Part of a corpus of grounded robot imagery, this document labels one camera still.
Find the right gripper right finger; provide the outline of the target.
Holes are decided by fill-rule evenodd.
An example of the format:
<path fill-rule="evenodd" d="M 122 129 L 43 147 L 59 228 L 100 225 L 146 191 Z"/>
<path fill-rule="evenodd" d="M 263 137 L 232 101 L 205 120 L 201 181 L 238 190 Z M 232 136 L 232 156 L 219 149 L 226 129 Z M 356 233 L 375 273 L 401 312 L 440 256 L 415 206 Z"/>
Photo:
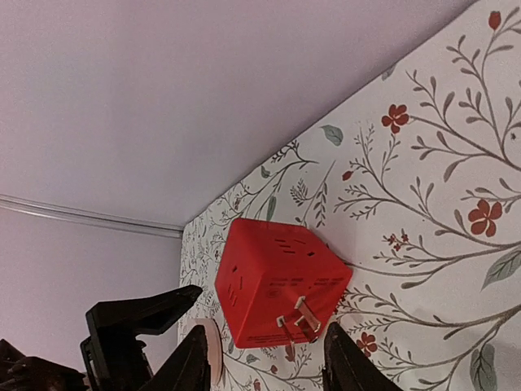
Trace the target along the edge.
<path fill-rule="evenodd" d="M 363 354 L 339 323 L 324 338 L 322 384 L 326 391 L 401 391 Z"/>

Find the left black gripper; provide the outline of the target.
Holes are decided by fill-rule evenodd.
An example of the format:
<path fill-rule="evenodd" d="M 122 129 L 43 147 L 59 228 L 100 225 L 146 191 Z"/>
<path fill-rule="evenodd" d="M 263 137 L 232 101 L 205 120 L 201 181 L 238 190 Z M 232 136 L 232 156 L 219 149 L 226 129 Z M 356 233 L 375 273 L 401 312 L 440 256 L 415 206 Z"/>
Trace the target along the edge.
<path fill-rule="evenodd" d="M 138 390 L 153 375 L 142 351 L 146 344 L 135 336 L 165 333 L 202 292 L 191 284 L 151 297 L 98 302 L 85 313 L 90 332 L 81 342 L 86 373 L 27 356 L 2 339 L 1 389 Z"/>

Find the red cube socket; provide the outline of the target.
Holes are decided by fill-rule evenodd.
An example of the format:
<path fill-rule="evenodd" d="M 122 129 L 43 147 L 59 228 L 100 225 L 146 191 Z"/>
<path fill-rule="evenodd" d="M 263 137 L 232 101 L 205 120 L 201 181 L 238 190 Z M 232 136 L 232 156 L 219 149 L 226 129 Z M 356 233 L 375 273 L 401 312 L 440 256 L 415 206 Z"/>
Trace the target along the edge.
<path fill-rule="evenodd" d="M 304 226 L 235 219 L 215 289 L 239 349 L 312 343 L 352 270 Z"/>

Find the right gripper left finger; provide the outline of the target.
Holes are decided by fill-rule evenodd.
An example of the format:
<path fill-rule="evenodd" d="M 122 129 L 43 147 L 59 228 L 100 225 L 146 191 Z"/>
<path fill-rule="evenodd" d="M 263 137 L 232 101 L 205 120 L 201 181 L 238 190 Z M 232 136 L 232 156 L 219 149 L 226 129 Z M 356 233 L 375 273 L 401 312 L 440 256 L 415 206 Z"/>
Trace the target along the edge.
<path fill-rule="evenodd" d="M 211 390 L 211 367 L 204 327 L 190 332 L 142 390 Z"/>

